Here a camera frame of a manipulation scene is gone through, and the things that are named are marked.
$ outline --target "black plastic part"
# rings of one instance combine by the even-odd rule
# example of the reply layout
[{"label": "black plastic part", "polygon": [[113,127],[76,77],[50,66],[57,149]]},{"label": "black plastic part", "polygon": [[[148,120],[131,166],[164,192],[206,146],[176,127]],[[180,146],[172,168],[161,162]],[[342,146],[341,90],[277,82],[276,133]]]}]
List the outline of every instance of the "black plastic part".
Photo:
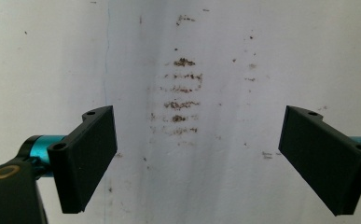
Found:
[{"label": "black plastic part", "polygon": [[310,110],[288,106],[279,149],[331,212],[352,215],[361,195],[361,146]]},{"label": "black plastic part", "polygon": [[62,211],[85,210],[117,152],[113,106],[91,110],[74,131],[49,146],[49,160]]},{"label": "black plastic part", "polygon": [[34,141],[39,136],[27,139],[16,158],[0,165],[16,165],[20,170],[0,179],[0,223],[45,224],[47,223],[43,204],[35,183],[33,165],[26,161]]}]

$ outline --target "brown circular ring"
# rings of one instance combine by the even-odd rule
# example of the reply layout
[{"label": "brown circular ring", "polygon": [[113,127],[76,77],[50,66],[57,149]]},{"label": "brown circular ring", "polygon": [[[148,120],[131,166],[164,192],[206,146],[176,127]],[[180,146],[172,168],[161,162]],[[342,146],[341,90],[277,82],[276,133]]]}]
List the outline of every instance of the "brown circular ring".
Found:
[{"label": "brown circular ring", "polygon": [[18,165],[8,165],[8,166],[0,168],[0,172],[3,171],[4,169],[12,169],[12,171],[10,171],[6,174],[3,174],[3,175],[0,174],[0,179],[4,179],[4,178],[7,178],[9,176],[16,174],[21,168]]}]

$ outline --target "white surface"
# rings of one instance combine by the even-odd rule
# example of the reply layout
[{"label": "white surface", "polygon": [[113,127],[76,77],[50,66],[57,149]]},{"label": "white surface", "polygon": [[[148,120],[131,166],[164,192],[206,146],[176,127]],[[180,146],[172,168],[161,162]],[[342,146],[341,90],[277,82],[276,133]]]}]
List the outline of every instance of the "white surface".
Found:
[{"label": "white surface", "polygon": [[102,105],[120,156],[83,214],[39,180],[50,223],[361,223],[277,150],[286,105],[361,135],[361,2],[0,2],[0,163]]}]

